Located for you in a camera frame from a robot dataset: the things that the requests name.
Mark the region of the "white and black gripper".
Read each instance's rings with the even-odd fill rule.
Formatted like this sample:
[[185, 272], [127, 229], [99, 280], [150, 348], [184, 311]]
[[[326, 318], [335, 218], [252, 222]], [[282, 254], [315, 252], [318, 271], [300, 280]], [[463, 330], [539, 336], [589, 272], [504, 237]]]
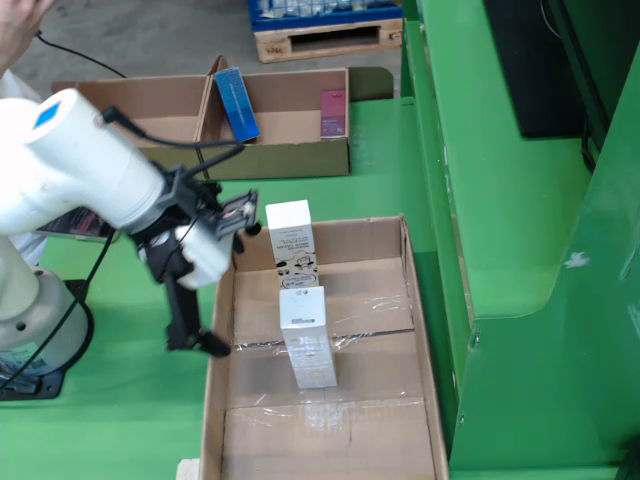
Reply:
[[236, 201], [219, 201], [219, 184], [196, 181], [183, 167], [161, 168], [159, 173], [164, 181], [161, 195], [127, 226], [127, 236], [151, 276], [166, 288], [171, 311], [166, 347], [227, 357], [230, 346], [201, 325], [194, 290], [218, 282], [229, 268], [232, 247], [242, 254], [241, 235], [257, 236], [261, 224], [233, 235], [230, 224]]

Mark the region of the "person's hand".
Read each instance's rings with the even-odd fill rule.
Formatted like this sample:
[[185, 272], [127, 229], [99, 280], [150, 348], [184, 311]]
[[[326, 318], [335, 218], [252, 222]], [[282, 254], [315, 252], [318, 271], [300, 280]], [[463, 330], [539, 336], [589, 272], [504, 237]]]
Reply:
[[30, 46], [46, 13], [54, 0], [0, 1], [0, 59], [1, 75], [24, 54]]

